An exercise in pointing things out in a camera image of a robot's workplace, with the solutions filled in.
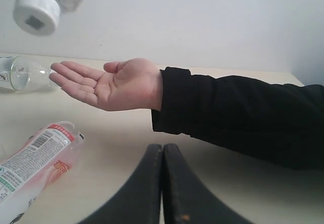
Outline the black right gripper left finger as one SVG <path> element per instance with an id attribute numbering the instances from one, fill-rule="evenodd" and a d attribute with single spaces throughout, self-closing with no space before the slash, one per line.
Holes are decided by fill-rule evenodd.
<path id="1" fill-rule="evenodd" d="M 117 193 L 80 223 L 159 223 L 162 156 L 161 145 L 149 145 L 138 166 Z"/>

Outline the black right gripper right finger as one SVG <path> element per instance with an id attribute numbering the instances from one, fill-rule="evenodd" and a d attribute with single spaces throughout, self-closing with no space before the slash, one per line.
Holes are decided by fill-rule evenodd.
<path id="1" fill-rule="evenodd" d="M 164 145 L 161 191 L 165 223 L 250 223 L 214 196 L 175 144 Z"/>

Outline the person's open bare hand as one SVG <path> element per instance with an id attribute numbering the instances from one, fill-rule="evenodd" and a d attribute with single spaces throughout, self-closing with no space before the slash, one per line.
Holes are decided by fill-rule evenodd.
<path id="1" fill-rule="evenodd" d="M 53 63 L 50 80 L 72 98 L 105 111 L 159 111 L 163 78 L 145 59 L 108 62 L 97 70 L 71 61 Z"/>

